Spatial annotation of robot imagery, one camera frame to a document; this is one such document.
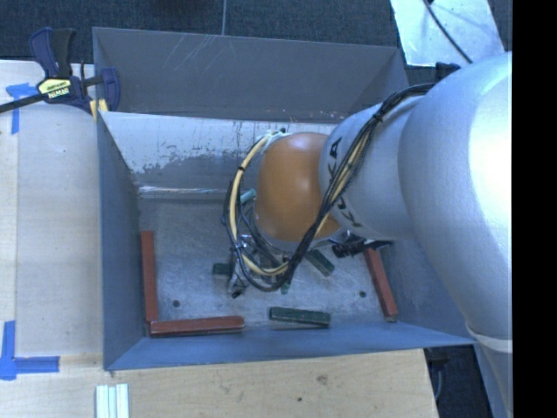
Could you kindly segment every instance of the small black object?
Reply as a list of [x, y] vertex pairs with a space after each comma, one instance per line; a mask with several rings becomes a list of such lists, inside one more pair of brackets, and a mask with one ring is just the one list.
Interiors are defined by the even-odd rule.
[[299, 324], [320, 325], [322, 327], [328, 327], [331, 323], [331, 315], [329, 313], [283, 307], [272, 307], [269, 310], [269, 319], [283, 322], [296, 322]]
[[442, 62], [437, 62], [435, 64], [435, 82], [446, 78], [449, 74], [453, 74], [455, 71], [460, 70], [460, 65], [457, 64], [443, 64]]

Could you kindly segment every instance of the wooden board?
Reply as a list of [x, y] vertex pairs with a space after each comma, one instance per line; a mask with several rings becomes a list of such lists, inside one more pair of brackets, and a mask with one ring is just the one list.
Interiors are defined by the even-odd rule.
[[438, 417], [423, 352], [103, 372], [100, 354], [59, 374], [0, 383], [0, 416], [93, 416], [98, 384], [128, 383], [131, 418]]

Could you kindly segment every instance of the bin floor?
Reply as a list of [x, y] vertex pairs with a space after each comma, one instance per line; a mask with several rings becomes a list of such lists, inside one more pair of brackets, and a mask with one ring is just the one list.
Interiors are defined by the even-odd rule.
[[332, 325], [383, 320], [363, 255], [338, 259], [329, 246], [320, 251], [335, 265], [330, 276], [303, 260], [287, 294], [249, 286], [233, 299], [227, 278], [212, 275], [213, 264], [229, 259], [230, 241], [220, 222], [222, 203], [140, 199], [141, 229], [154, 232], [160, 320], [241, 315], [247, 327], [261, 326], [270, 324], [270, 307], [325, 311], [332, 315]]

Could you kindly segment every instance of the blue tape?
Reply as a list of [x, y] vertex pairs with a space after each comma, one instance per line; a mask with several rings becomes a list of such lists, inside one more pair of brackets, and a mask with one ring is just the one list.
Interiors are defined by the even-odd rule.
[[60, 357], [16, 358], [16, 322], [3, 324], [2, 353], [0, 356], [0, 380], [14, 381], [18, 374], [57, 373]]
[[[37, 88], [25, 84], [8, 85], [6, 91], [14, 98], [18, 100], [19, 98], [26, 98], [28, 96], [34, 96], [38, 93]], [[19, 109], [16, 108], [11, 115], [11, 134], [15, 135], [19, 131]]]

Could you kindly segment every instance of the gray box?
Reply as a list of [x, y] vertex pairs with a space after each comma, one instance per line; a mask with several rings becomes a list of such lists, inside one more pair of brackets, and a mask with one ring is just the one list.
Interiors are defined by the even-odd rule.
[[[222, 201], [261, 132], [328, 133], [407, 86], [399, 51], [154, 31], [95, 29], [95, 65], [114, 66], [121, 105], [98, 121], [104, 367], [127, 369], [369, 353], [472, 342], [413, 240], [384, 257], [399, 321], [383, 321], [361, 256], [325, 277], [304, 262], [287, 295], [250, 288], [235, 300], [211, 275], [229, 252]], [[254, 184], [255, 170], [245, 187]], [[155, 233], [164, 320], [239, 314], [238, 334], [145, 332], [139, 233]], [[270, 307], [332, 314], [328, 328], [277, 327]]]

